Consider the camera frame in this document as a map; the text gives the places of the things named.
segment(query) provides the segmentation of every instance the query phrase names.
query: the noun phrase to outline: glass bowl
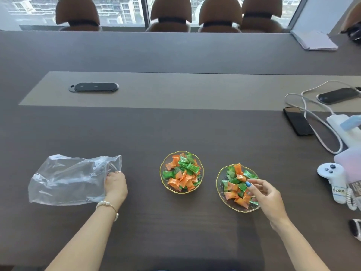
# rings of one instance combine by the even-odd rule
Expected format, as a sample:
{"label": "glass bowl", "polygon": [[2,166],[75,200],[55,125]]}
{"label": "glass bowl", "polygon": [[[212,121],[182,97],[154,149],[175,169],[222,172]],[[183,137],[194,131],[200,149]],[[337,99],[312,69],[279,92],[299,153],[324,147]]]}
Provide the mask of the glass bowl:
{"label": "glass bowl", "polygon": [[[229,206],[230,208],[232,208],[233,210],[235,211],[238,211],[238,212],[242,212],[242,213],[249,213],[249,212],[252,212],[252,211],[255,211],[257,209],[259,209],[259,205],[255,205],[253,203],[250,203],[249,205],[249,208],[245,208],[243,207],[242,205],[239,205],[238,203],[235,203],[233,199],[229,199],[229,200],[226,200],[226,196],[224,195],[224,187],[223,187],[223,182],[222,180],[227,180],[227,168],[228,166],[231,166],[231,165],[227,165],[226,167],[222,168],[221,171],[218,173],[218,176],[217,176],[217,179],[216,179],[216,186],[217,186],[217,192],[219,194],[219,196],[221,197],[222,201],[227,205]],[[242,171],[244,172],[245,170],[255,174],[257,176],[257,174],[250,168],[247,168],[247,167],[244,167],[243,165],[242,166]]]}
{"label": "glass bowl", "polygon": [[177,152],[169,154],[168,156],[165,157],[165,159],[164,159],[163,163],[160,165],[160,169],[159,169],[160,178],[161,178],[162,183],[165,186],[165,188],[172,191],[172,192],[174,192],[174,193],[177,193],[177,194],[187,194],[189,192],[193,192],[194,190],[196,190],[202,184],[202,180],[203,180],[203,176],[204,176],[204,168],[203,168],[203,165],[201,163],[201,160],[196,155],[194,155],[192,153],[194,159],[197,160],[197,164],[201,167],[201,171],[200,171],[199,175],[197,176],[198,181],[200,181],[199,185],[197,185],[195,187],[195,189],[192,189],[191,191],[186,191],[184,189],[182,189],[182,191],[178,191],[178,190],[175,190],[175,189],[173,189],[173,187],[168,185],[168,180],[169,179],[163,178],[163,171],[168,171],[167,168],[165,167],[165,165],[173,161],[173,158],[172,158],[173,155],[179,155],[179,154],[182,154],[182,153],[187,154],[189,152],[188,151],[177,151]]}

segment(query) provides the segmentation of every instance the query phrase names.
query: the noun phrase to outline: power strip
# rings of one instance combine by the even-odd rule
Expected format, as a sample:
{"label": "power strip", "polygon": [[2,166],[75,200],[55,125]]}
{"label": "power strip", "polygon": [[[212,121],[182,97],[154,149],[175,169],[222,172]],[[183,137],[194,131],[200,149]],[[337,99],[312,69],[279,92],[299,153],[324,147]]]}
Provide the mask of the power strip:
{"label": "power strip", "polygon": [[344,143],[349,147],[361,146],[361,129],[355,127],[349,131],[345,131],[340,127],[340,124],[346,121],[349,116],[345,114],[331,115],[326,120],[330,126],[340,135]]}

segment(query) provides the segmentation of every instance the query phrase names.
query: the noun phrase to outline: chair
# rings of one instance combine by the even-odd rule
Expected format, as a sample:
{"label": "chair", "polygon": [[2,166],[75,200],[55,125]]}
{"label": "chair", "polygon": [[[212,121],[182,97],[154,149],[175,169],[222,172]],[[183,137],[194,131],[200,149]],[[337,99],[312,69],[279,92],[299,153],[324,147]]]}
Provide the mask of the chair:
{"label": "chair", "polygon": [[69,23],[62,31],[101,31],[98,11],[92,0],[59,0],[55,10],[56,24]]}
{"label": "chair", "polygon": [[237,0],[205,0],[199,12],[198,32],[240,33],[232,23],[242,23],[242,9]]}
{"label": "chair", "polygon": [[147,32],[190,32],[187,24],[192,22],[192,5],[190,0],[155,0],[151,20],[158,19],[151,24]]}
{"label": "chair", "polygon": [[354,6],[353,9],[348,13],[345,22],[341,27],[341,31],[346,31],[348,28],[352,27],[354,24],[361,22],[361,3],[358,3]]}
{"label": "chair", "polygon": [[244,0],[242,11],[242,32],[282,33],[283,27],[271,19],[282,16],[282,0]]}

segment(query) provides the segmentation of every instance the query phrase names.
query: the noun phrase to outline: bracelet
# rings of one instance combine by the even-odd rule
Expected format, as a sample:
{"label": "bracelet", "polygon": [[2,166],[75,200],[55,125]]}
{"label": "bracelet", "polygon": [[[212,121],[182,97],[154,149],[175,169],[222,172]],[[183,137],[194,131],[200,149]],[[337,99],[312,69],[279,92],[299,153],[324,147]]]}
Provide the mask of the bracelet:
{"label": "bracelet", "polygon": [[119,217],[119,213],[117,213],[117,211],[115,210],[114,206],[112,206],[110,202],[106,202],[105,200],[102,200],[102,201],[100,201],[100,202],[96,205],[95,209],[97,209],[98,206],[100,206],[100,205],[111,206],[111,207],[114,209],[115,213],[116,213],[116,216],[115,216],[115,220],[114,220],[114,221],[117,220],[117,218]]}

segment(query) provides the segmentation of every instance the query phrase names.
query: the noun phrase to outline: clear plastic bag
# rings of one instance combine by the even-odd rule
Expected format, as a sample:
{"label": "clear plastic bag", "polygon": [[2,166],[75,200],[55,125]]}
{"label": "clear plastic bag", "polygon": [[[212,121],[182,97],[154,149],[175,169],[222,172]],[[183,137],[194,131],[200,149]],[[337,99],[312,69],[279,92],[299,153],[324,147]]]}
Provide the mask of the clear plastic bag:
{"label": "clear plastic bag", "polygon": [[122,155],[93,159],[53,155],[31,178],[29,201],[44,205],[82,205],[105,197],[104,182],[110,172],[122,169]]}

